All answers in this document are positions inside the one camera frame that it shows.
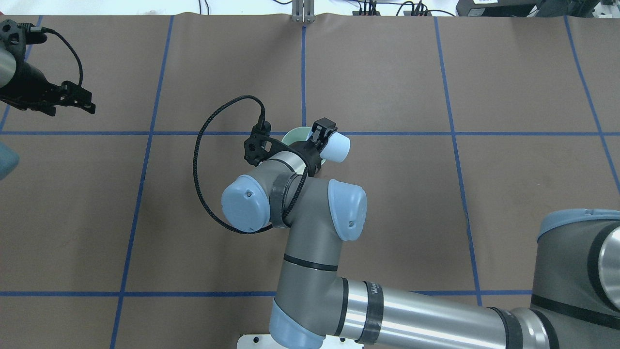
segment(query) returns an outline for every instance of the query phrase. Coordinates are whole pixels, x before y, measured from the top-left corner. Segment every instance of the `black cable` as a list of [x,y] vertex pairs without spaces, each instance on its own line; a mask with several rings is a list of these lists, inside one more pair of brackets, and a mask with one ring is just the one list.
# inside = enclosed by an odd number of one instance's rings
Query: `black cable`
[[[361,2],[361,1],[358,1],[358,0],[344,0],[344,1]],[[377,1],[377,5],[402,5],[402,2],[379,2],[379,1]]]
[[205,121],[205,124],[202,125],[202,128],[200,129],[200,131],[198,132],[198,137],[196,138],[196,147],[194,148],[194,156],[193,156],[193,164],[192,164],[192,170],[193,170],[193,177],[194,177],[194,186],[196,187],[196,193],[198,194],[198,198],[200,200],[200,202],[202,203],[202,207],[205,208],[206,213],[208,213],[211,218],[213,218],[213,220],[215,220],[217,223],[219,223],[222,227],[235,232],[235,233],[239,233],[239,234],[254,234],[254,233],[261,233],[261,232],[266,232],[267,230],[273,228],[273,225],[270,224],[266,227],[263,227],[261,229],[258,229],[255,232],[244,232],[241,231],[229,224],[227,224],[226,222],[224,222],[223,220],[221,220],[217,215],[215,215],[215,213],[213,213],[213,211],[211,211],[211,209],[209,208],[209,205],[206,203],[205,198],[202,195],[202,191],[200,190],[200,181],[198,180],[198,152],[200,151],[200,141],[202,140],[202,136],[205,133],[205,130],[207,128],[207,126],[209,126],[209,124],[211,123],[211,121],[213,121],[213,119],[215,119],[215,117],[221,113],[224,109],[228,108],[229,106],[232,106],[233,104],[243,100],[243,99],[252,99],[254,101],[256,101],[256,103],[258,103],[260,105],[260,115],[259,115],[259,123],[262,124],[263,122],[265,122],[265,106],[263,105],[263,102],[260,101],[260,99],[251,96],[251,95],[244,95],[244,96],[239,96],[235,99],[233,99],[232,101],[229,101],[228,103],[224,104],[223,106],[219,107],[218,110],[214,111],[213,114],[211,114],[211,116],[209,116],[209,118]]
[[77,56],[76,51],[69,44],[69,42],[64,38],[64,36],[60,35],[59,32],[57,32],[57,31],[55,31],[53,29],[46,28],[46,27],[41,27],[41,32],[43,32],[43,33],[50,33],[50,34],[53,34],[53,35],[57,36],[60,40],[62,40],[64,42],[64,44],[67,46],[67,48],[69,48],[69,51],[71,51],[71,53],[73,53],[73,57],[76,58],[77,65],[78,65],[77,68],[79,70],[79,82],[77,83],[77,85],[82,87],[82,81],[84,80],[84,71],[82,70],[82,61]]
[[422,10],[422,0],[420,0],[420,2],[418,2],[415,6],[415,9],[411,12],[411,15],[418,16],[420,14],[420,10]]
[[402,9],[402,7],[403,7],[403,6],[405,6],[405,5],[406,5],[406,4],[408,4],[408,3],[409,3],[409,4],[411,4],[411,12],[413,13],[413,11],[414,11],[414,6],[415,6],[414,2],[413,2],[413,1],[405,1],[405,2],[403,2],[403,3],[401,4],[401,6],[398,8],[398,11],[396,11],[396,15],[397,15],[397,16],[398,16],[398,14],[399,14],[399,13],[401,13],[401,9]]
[[447,14],[451,15],[452,17],[457,17],[456,15],[454,15],[454,14],[448,12],[448,11],[444,11],[444,10],[426,10],[426,11],[424,11],[424,13],[428,13],[428,12],[443,12],[443,13],[447,13]]
[[284,220],[284,218],[286,218],[286,216],[288,216],[288,214],[291,213],[291,211],[293,210],[293,207],[295,206],[295,203],[297,202],[297,199],[299,198],[299,195],[301,194],[301,189],[304,187],[304,183],[306,182],[306,178],[308,178],[308,167],[304,168],[304,173],[301,175],[301,179],[299,180],[299,184],[297,185],[297,189],[295,190],[295,193],[293,194],[293,198],[291,199],[291,203],[288,204],[288,207],[282,213],[282,220]]

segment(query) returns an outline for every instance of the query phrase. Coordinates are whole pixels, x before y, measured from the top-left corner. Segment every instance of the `metal mounting plate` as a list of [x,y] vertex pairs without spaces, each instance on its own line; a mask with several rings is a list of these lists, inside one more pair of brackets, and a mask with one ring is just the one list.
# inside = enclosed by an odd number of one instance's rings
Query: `metal mounting plate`
[[[345,339],[341,342],[340,337],[325,336],[321,349],[362,349],[364,345],[355,343],[354,340]],[[286,349],[276,343],[271,335],[243,335],[237,341],[237,349]]]

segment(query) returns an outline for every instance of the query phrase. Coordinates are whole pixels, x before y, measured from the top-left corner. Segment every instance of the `grid line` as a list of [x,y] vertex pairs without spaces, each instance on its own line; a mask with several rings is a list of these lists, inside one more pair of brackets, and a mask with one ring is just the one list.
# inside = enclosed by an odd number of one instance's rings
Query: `grid line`
[[[271,135],[284,136],[287,131],[272,131]],[[452,136],[447,131],[342,131],[346,136]],[[1,131],[0,135],[150,135],[150,131]],[[454,131],[459,137],[467,136],[551,136],[551,137],[618,137],[620,132],[486,132],[486,131]],[[159,135],[188,135],[196,136],[198,131],[153,131],[154,136]],[[205,131],[205,135],[215,136],[248,136],[249,131]]]
[[573,34],[570,31],[570,24],[569,24],[568,16],[564,16],[564,25],[566,26],[566,34],[569,36],[570,49],[573,51],[573,58],[575,59],[575,66],[577,67],[577,73],[579,73],[579,78],[582,81],[583,90],[585,91],[585,96],[588,99],[588,105],[590,106],[592,117],[594,117],[596,129],[598,130],[598,135],[601,137],[601,144],[603,145],[603,150],[605,151],[605,156],[607,157],[607,162],[609,163],[609,168],[611,169],[611,175],[614,178],[614,182],[616,182],[616,189],[618,190],[618,193],[620,194],[620,181],[618,180],[618,173],[616,172],[614,161],[611,158],[611,154],[609,153],[609,148],[607,147],[607,142],[605,141],[605,135],[603,133],[603,128],[601,127],[601,122],[598,119],[598,115],[596,114],[596,108],[594,108],[594,103],[592,102],[592,97],[590,96],[590,89],[588,89],[588,84],[586,83],[585,77],[583,76],[581,64],[579,63],[579,57],[577,56],[577,50],[575,49],[575,42],[573,41]]
[[478,278],[478,266],[476,265],[476,251],[474,249],[474,238],[471,233],[471,224],[469,222],[469,210],[467,209],[467,196],[465,195],[465,184],[463,181],[463,172],[461,171],[461,159],[459,157],[459,147],[456,143],[456,131],[454,129],[454,119],[452,117],[452,106],[450,103],[450,91],[448,90],[448,79],[446,77],[446,66],[443,61],[443,51],[441,49],[441,36],[439,33],[439,22],[437,17],[433,17],[435,23],[435,36],[437,38],[437,50],[439,51],[439,63],[441,67],[441,79],[443,80],[443,91],[446,96],[446,108],[448,110],[448,120],[450,122],[450,134],[452,136],[452,148],[454,150],[454,161],[456,162],[456,174],[459,179],[459,190],[461,192],[461,203],[463,212],[465,213],[465,222],[467,225],[467,242],[469,244],[469,257],[471,259],[471,269],[474,277],[474,287],[476,288],[476,301],[478,306],[482,306],[482,296],[480,294],[480,281]]
[[[530,289],[410,291],[426,296],[514,296],[532,294]],[[275,291],[0,291],[0,297],[274,297]]]
[[[39,16],[38,21],[37,21],[37,27],[41,26],[41,22],[43,22],[43,16]],[[32,51],[32,45],[28,45],[28,48],[26,49],[26,54],[24,55],[24,61],[28,61],[28,57],[30,56],[30,51]],[[11,109],[11,106],[8,104],[4,108],[4,114],[2,115],[2,120],[0,120],[0,132],[2,132],[2,129],[4,128],[4,123],[6,122],[6,119],[9,117],[10,109]]]
[[301,28],[301,125],[306,125],[306,26]]
[[151,128],[149,129],[149,138],[146,142],[146,150],[144,152],[144,163],[142,165],[142,174],[140,176],[140,184],[138,186],[138,195],[136,198],[136,208],[133,213],[133,221],[131,223],[131,232],[129,236],[129,242],[127,245],[127,254],[125,256],[125,267],[123,268],[123,278],[120,285],[120,293],[118,295],[117,311],[114,317],[114,326],[112,329],[112,338],[110,340],[110,349],[114,349],[116,345],[116,338],[118,333],[118,326],[120,324],[120,316],[123,311],[123,300],[125,287],[127,285],[127,275],[129,273],[129,264],[131,262],[131,252],[133,250],[133,242],[136,235],[136,226],[138,225],[138,214],[140,213],[140,204],[142,201],[142,193],[144,190],[144,181],[146,179],[146,169],[149,163],[149,156],[151,153],[151,144],[153,142],[153,132],[155,130],[155,121],[157,119],[157,108],[159,107],[159,96],[161,95],[161,86],[164,82],[164,74],[166,72],[166,59],[168,57],[168,49],[170,47],[170,38],[172,35],[172,25],[174,24],[174,16],[170,16],[170,22],[168,24],[168,34],[166,37],[166,46],[164,47],[164,56],[161,62],[161,70],[159,72],[159,81],[157,82],[157,94],[155,95],[155,103],[153,105],[153,116],[151,118]]

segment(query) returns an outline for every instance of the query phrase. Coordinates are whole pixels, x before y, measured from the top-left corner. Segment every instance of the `black device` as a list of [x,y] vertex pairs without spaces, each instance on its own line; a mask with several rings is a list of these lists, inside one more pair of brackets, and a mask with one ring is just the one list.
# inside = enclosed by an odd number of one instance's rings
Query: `black device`
[[592,11],[599,0],[538,0],[536,17],[594,17]]
[[463,17],[527,17],[537,0],[459,0],[456,13]]
[[[58,36],[74,55],[79,68],[79,82],[64,81],[60,86],[47,81],[45,75],[25,61],[26,45],[47,41],[46,33]],[[56,106],[73,106],[95,113],[92,93],[82,87],[82,63],[67,40],[53,29],[32,23],[5,20],[0,23],[0,101],[20,109],[56,114]]]

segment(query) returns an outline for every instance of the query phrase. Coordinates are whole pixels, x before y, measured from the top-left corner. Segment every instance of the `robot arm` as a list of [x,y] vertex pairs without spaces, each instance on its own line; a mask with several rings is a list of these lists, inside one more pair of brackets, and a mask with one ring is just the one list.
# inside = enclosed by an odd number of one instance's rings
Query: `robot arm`
[[539,239],[531,309],[469,306],[347,280],[337,276],[340,251],[361,234],[366,194],[333,179],[309,177],[299,185],[301,170],[316,161],[296,149],[312,148],[312,138],[255,161],[256,169],[222,195],[226,218],[244,232],[269,222],[290,228],[270,320],[276,342],[318,349],[326,335],[335,335],[418,349],[618,347],[620,212],[550,215]]
[[[257,230],[278,220],[281,211],[270,209],[267,215],[263,210],[258,225],[244,225],[248,212],[259,210],[243,206],[255,197],[257,206],[286,207],[293,196],[288,188],[299,181],[293,169],[303,166],[298,155],[280,152],[239,177],[222,196],[228,221]],[[283,202],[272,199],[282,197],[276,193],[287,193]],[[520,349],[524,342],[526,348],[549,348],[542,323],[528,309],[511,313],[467,306],[338,277],[342,243],[360,236],[365,218],[361,187],[333,179],[306,180],[294,209],[282,220],[290,235],[270,321],[278,343],[290,349],[319,348],[325,335],[335,335],[402,348]],[[521,322],[537,332],[531,335]]]
[[[76,57],[80,71],[78,84],[49,83],[40,70],[25,61],[26,45],[44,43],[46,33],[58,36]],[[49,116],[56,114],[56,106],[78,107],[94,114],[92,94],[81,86],[82,64],[62,35],[53,29],[8,19],[0,23],[0,40],[0,101],[23,111],[32,109]]]

